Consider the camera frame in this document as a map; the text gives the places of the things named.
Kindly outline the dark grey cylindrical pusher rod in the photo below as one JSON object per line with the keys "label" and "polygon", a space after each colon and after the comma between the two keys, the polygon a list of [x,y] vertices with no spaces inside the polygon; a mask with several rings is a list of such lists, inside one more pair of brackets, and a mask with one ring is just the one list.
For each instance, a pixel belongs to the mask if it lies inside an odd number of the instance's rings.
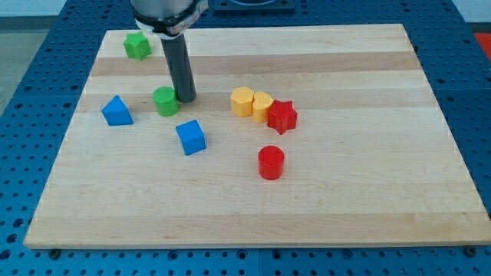
{"label": "dark grey cylindrical pusher rod", "polygon": [[177,100],[184,104],[192,103],[196,99],[196,88],[185,36],[162,39],[161,44]]}

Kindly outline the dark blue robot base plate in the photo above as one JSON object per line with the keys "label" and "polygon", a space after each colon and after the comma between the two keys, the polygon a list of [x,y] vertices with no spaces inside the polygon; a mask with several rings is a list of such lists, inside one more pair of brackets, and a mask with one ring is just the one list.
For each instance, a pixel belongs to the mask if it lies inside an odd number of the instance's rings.
{"label": "dark blue robot base plate", "polygon": [[296,0],[209,0],[215,12],[292,12]]}

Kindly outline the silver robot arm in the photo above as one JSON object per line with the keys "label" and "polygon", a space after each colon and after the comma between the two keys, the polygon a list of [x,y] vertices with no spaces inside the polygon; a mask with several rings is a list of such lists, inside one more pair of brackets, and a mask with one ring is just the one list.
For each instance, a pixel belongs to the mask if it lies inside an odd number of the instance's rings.
{"label": "silver robot arm", "polygon": [[196,99],[184,31],[209,7],[207,0],[131,0],[137,26],[157,36],[162,44],[176,98],[188,104]]}

